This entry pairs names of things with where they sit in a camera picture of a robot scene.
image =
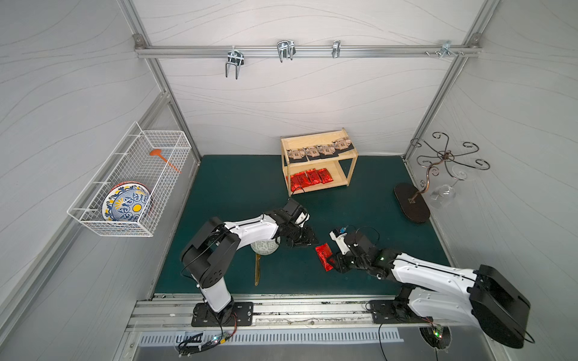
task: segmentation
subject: black oval base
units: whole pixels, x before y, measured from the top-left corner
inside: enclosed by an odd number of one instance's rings
[[[409,199],[418,192],[417,188],[409,183],[400,183],[395,186],[394,194],[399,202],[403,214],[412,222],[424,223],[429,219],[429,208],[421,194],[416,197],[415,203]]]

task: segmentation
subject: metal hook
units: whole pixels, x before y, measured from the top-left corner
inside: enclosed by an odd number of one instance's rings
[[[227,63],[225,63],[225,77],[229,77],[229,68],[231,65],[235,66],[235,79],[239,78],[239,71],[241,70],[241,65],[245,63],[245,57],[243,54],[236,50],[231,50],[227,53]]]
[[[283,62],[283,58],[293,60],[295,55],[295,43],[292,40],[282,40],[277,43],[277,52],[279,53],[279,60]]]
[[[451,41],[448,40],[442,45],[442,48],[439,51],[436,51],[436,54],[439,56],[440,59],[446,55],[452,55],[455,57],[458,56],[458,54],[456,54],[450,50],[450,46],[451,46]]]
[[[341,40],[335,40],[333,42],[333,52],[331,53],[333,59],[339,58],[340,52],[341,52]]]
[[[452,172],[450,171],[450,169],[449,169],[448,166],[447,166],[447,163],[448,163],[448,162],[454,162],[454,163],[457,163],[457,164],[459,164],[459,165],[466,166],[466,167],[469,167],[469,168],[478,169],[478,170],[488,170],[488,169],[490,168],[490,164],[489,164],[488,162],[486,162],[485,160],[483,160],[483,159],[476,159],[476,160],[475,160],[476,165],[468,165],[468,164],[464,164],[464,163],[461,163],[461,162],[456,161],[455,159],[456,159],[457,157],[462,157],[462,156],[464,156],[464,155],[469,155],[469,154],[473,154],[473,153],[478,152],[478,151],[480,150],[480,147],[478,147],[477,144],[472,143],[472,142],[463,142],[463,143],[462,143],[462,146],[463,146],[464,148],[470,148],[471,150],[468,151],[468,152],[465,152],[465,153],[461,153],[461,154],[453,154],[453,153],[451,152],[451,150],[448,150],[448,149],[447,149],[447,146],[448,146],[449,141],[450,141],[450,137],[449,137],[447,134],[445,134],[445,133],[443,133],[443,132],[434,132],[434,133],[432,134],[432,137],[433,137],[434,139],[441,139],[442,136],[445,136],[445,137],[446,137],[446,144],[444,145],[444,150],[443,150],[443,151],[434,149],[428,142],[426,142],[426,141],[423,140],[422,138],[414,138],[414,139],[412,139],[412,140],[410,141],[410,144],[411,144],[413,147],[415,147],[415,148],[419,148],[419,147],[422,146],[422,143],[425,143],[425,145],[427,145],[432,151],[434,151],[434,152],[436,153],[436,155],[434,155],[434,156],[430,156],[430,155],[419,155],[419,156],[416,158],[416,161],[417,161],[417,164],[418,164],[418,165],[420,165],[420,166],[422,166],[422,167],[424,167],[424,168],[427,168],[427,171],[426,171],[426,173],[425,173],[426,182],[424,183],[424,189],[423,189],[422,191],[417,191],[416,194],[409,199],[409,203],[414,203],[414,202],[415,202],[415,199],[416,199],[418,193],[427,192],[427,190],[428,190],[428,188],[429,188],[429,174],[430,174],[430,170],[432,171],[432,174],[433,174],[434,176],[437,175],[437,174],[433,173],[434,168],[436,168],[436,167],[434,167],[434,166],[436,166],[436,165],[439,165],[439,164],[441,164],[441,163],[444,163],[444,166],[445,166],[445,168],[446,168],[446,171],[448,172],[448,174],[450,175],[450,177],[452,177],[453,179],[458,180],[458,181],[464,180],[464,179],[463,179],[463,178],[456,177],[455,175],[452,174]],[[432,162],[432,161],[430,161],[430,160],[427,160],[427,159],[425,159],[425,158],[429,158],[429,159],[439,159],[439,162],[435,162],[435,163],[434,163],[434,162]]]

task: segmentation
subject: white robotic arm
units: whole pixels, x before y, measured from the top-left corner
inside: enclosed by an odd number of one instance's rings
[[[348,235],[343,228],[334,229],[330,236],[341,252],[328,262],[338,272],[361,269],[379,280],[403,283],[391,303],[392,314],[458,321],[480,327],[507,346],[523,346],[530,302],[494,268],[459,269],[388,248],[378,250],[359,231]]]
[[[226,321],[231,316],[233,299],[223,276],[236,250],[258,241],[280,241],[281,237],[292,247],[316,243],[313,231],[305,225],[308,219],[307,210],[289,198],[282,209],[259,217],[239,222],[213,217],[204,224],[180,259],[218,320]]]

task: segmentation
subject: dark green mat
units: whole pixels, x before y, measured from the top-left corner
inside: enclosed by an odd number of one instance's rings
[[[294,198],[309,211],[308,224],[320,244],[327,242],[334,252],[338,247],[329,238],[331,229],[372,226],[381,234],[379,247],[449,265],[431,224],[414,224],[401,213],[393,194],[394,186],[401,182],[410,179],[400,157],[359,157],[349,187]],[[218,216],[223,221],[240,221],[283,207],[286,201],[280,156],[204,156],[155,292],[198,292],[194,281],[179,276],[183,268],[179,255],[207,219]],[[373,230],[363,231],[375,242]],[[241,248],[225,276],[231,293],[394,295],[399,290],[396,282],[379,281],[359,270],[326,272],[314,247],[290,249],[284,244],[261,258],[258,286],[254,277],[255,253],[251,247]]]

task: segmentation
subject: hanging bar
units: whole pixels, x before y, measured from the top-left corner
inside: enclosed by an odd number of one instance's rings
[[[393,45],[393,46],[347,46],[339,47],[339,58],[437,58],[443,45]],[[480,47],[451,46],[458,57],[477,57]],[[276,46],[235,46],[244,58],[279,58]],[[139,58],[226,58],[231,46],[151,46],[135,49]],[[294,58],[333,58],[333,45],[295,46]],[[445,54],[447,58],[454,55]]]

